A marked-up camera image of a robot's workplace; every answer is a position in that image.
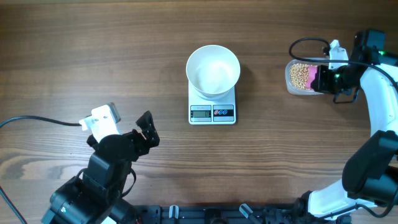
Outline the pink plastic scoop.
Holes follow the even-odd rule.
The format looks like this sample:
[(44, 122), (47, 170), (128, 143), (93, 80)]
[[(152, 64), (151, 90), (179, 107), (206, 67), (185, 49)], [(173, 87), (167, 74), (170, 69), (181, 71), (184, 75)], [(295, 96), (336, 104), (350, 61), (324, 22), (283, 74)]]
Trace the pink plastic scoop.
[(307, 76), (307, 82), (305, 84), (306, 89), (311, 89), (311, 83), (312, 81), (314, 81), (317, 71), (318, 67), (316, 65), (308, 66), (308, 76)]

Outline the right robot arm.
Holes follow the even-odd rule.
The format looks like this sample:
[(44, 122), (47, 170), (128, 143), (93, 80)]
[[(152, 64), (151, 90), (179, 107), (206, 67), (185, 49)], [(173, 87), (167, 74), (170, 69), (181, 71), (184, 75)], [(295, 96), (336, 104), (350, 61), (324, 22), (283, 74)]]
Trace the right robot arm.
[(384, 50), (383, 31), (356, 33), (353, 51), (347, 54), (337, 41), (327, 42), (324, 58), (308, 58), (317, 70), (308, 87), (319, 93), (366, 97), (371, 123), (370, 138), (347, 161), (339, 181), (309, 191), (293, 204), (268, 205), (262, 223), (350, 223), (360, 209), (379, 218), (397, 205), (397, 55)]

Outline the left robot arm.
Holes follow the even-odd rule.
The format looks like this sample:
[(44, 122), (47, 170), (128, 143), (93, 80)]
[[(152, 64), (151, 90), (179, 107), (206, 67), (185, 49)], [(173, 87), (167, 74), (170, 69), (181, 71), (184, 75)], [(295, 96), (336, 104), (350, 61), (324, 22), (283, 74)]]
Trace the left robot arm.
[(123, 198), (127, 176), (134, 175), (132, 163), (160, 143), (152, 113), (146, 111), (133, 129), (125, 134), (110, 134), (101, 140), (89, 136), (94, 149), (87, 168), (58, 188), (50, 198), (50, 207), (42, 223), (141, 223), (141, 216)]

